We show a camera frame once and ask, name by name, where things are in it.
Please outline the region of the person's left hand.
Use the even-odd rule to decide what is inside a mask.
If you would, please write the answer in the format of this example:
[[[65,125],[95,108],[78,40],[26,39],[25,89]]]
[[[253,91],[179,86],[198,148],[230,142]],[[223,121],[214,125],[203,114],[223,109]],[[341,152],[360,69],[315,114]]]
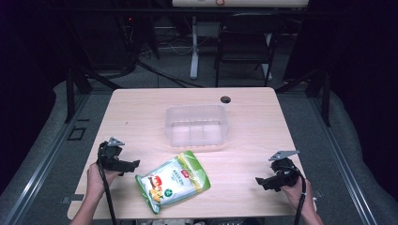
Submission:
[[[109,185],[119,176],[119,172],[105,170],[105,178]],[[104,193],[103,180],[100,176],[100,169],[96,163],[89,166],[87,171],[86,197],[91,200],[99,200]]]

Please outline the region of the aluminium floor rail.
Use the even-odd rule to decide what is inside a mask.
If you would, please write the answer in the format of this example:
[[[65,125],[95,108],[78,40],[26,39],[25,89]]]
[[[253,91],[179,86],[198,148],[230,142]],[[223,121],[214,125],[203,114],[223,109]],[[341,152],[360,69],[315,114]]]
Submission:
[[[329,144],[331,145],[331,154],[335,164],[338,168],[339,174],[342,176],[344,185],[349,193],[351,201],[355,205],[357,212],[363,225],[379,225],[376,221],[375,215],[372,212],[368,202],[365,199],[364,193],[355,178],[351,167],[349,166],[342,148],[338,143],[333,130],[328,127],[321,115],[321,105],[316,98],[309,98],[310,105],[315,112],[315,117],[319,121],[323,132],[326,134]]]
[[[0,195],[0,225],[18,225],[35,200],[49,174],[61,145],[72,130],[75,117],[83,110],[88,95],[77,97],[75,113],[66,123],[67,101],[58,97],[52,112],[19,170]]]

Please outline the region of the white table leg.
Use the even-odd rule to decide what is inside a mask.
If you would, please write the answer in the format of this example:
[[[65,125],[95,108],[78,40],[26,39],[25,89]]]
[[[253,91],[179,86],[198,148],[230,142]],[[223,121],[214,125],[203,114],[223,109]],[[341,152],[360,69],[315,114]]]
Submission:
[[[193,17],[191,21],[191,37],[192,37],[192,55],[191,55],[191,73],[190,78],[196,80],[198,78],[198,39],[197,39],[197,21]]]

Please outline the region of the clear plastic container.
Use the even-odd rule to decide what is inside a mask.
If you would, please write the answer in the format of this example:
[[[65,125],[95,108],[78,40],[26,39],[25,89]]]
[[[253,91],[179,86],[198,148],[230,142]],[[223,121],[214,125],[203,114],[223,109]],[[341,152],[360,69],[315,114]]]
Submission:
[[[174,106],[165,113],[165,135],[173,147],[223,144],[228,120],[223,105]]]

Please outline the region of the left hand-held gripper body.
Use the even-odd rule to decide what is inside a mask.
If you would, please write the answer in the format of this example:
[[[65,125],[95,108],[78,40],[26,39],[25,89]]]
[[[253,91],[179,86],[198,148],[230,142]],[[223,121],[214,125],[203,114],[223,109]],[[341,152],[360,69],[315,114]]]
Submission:
[[[99,145],[97,164],[107,171],[117,172],[119,170],[128,170],[125,162],[118,158],[124,145],[123,142],[111,137]]]

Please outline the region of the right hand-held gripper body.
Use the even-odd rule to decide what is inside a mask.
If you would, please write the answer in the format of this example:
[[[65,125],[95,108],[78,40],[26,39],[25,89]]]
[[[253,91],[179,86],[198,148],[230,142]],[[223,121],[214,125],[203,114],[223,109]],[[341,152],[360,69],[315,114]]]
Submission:
[[[275,184],[283,186],[294,186],[300,176],[298,167],[290,159],[291,156],[298,154],[299,151],[278,151],[269,161],[271,161],[270,168],[274,171],[273,176],[276,179]]]

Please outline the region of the person's right hand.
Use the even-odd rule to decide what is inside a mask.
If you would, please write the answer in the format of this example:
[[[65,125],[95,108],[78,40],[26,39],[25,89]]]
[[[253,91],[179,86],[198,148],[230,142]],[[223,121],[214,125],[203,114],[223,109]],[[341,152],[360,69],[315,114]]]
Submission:
[[[313,200],[313,192],[311,183],[308,180],[305,180],[306,190],[302,190],[302,180],[299,179],[297,183],[290,187],[290,186],[283,186],[282,191],[286,195],[288,201],[292,205],[294,209],[299,208],[299,200],[303,193],[306,193],[305,200],[302,206],[302,212],[308,212],[314,210],[314,200]]]

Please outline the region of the green and white snack bag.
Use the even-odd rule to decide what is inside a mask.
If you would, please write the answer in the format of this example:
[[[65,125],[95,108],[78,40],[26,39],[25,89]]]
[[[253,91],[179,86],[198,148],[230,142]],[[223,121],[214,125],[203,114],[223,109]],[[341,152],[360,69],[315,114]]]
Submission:
[[[145,202],[157,215],[161,208],[210,189],[210,181],[191,150],[164,162],[145,176],[136,175]]]

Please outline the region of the black folding chair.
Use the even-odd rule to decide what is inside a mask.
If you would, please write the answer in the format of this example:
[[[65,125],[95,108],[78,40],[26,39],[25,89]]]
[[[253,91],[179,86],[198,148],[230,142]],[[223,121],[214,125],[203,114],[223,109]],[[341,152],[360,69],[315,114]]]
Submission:
[[[275,14],[236,13],[226,16],[219,25],[215,55],[215,86],[219,86],[220,64],[267,65],[264,86],[273,64],[278,36],[284,29],[284,20]]]

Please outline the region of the black metal frame stand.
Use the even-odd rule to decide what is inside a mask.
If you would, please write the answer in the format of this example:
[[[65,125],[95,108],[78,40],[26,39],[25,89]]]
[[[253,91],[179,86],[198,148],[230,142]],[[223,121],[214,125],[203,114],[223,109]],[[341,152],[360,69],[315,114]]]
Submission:
[[[121,86],[100,76],[97,72],[86,67],[71,67],[66,73],[66,91],[67,91],[67,117],[65,122],[69,123],[75,114],[75,91],[74,87],[84,94],[89,95],[93,88],[88,79],[92,78],[113,90],[120,89]]]
[[[300,83],[309,81],[309,85],[305,90],[307,98],[315,98],[319,93],[322,94],[321,101],[321,117],[327,127],[330,126],[329,121],[329,99],[330,99],[330,75],[325,68],[317,68],[291,82],[279,87],[276,93],[284,93]]]

